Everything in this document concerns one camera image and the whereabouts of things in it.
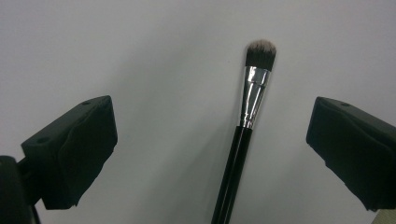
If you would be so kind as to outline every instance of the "metal ferrule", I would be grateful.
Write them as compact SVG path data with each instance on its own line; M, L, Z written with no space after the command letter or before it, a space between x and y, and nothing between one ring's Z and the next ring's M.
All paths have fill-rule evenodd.
M253 66L245 67L241 117L238 126L253 129L270 74L271 71L266 69Z

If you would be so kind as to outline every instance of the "foundation brush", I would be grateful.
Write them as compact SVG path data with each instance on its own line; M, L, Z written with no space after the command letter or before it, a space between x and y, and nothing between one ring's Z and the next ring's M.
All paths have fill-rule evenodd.
M254 122L271 75L275 56L276 47L267 40L252 42L247 47L240 118L233 136L212 224L226 224L230 221Z

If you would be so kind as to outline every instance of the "black handle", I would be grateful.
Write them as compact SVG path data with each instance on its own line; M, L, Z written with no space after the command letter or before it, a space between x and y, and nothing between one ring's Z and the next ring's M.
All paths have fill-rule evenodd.
M245 158L248 153L251 133L252 130L248 128L236 127L235 129L233 144L221 182L218 201L216 202L215 213L212 217L212 224L226 224L230 221L233 202L235 201L239 180L241 179Z

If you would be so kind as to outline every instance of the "white wall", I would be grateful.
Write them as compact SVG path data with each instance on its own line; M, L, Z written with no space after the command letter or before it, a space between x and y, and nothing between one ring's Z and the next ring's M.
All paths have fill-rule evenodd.
M43 224L210 223L236 124L245 47L276 64L231 223L370 223L305 142L317 96L396 125L396 2L0 3L0 154L109 94L119 143L78 207Z

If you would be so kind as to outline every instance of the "gray bristles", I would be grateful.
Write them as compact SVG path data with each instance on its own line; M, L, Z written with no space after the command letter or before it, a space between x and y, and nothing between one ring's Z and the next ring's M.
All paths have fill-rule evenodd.
M245 66L254 66L272 70L276 56L275 46L267 40L257 40L247 47Z

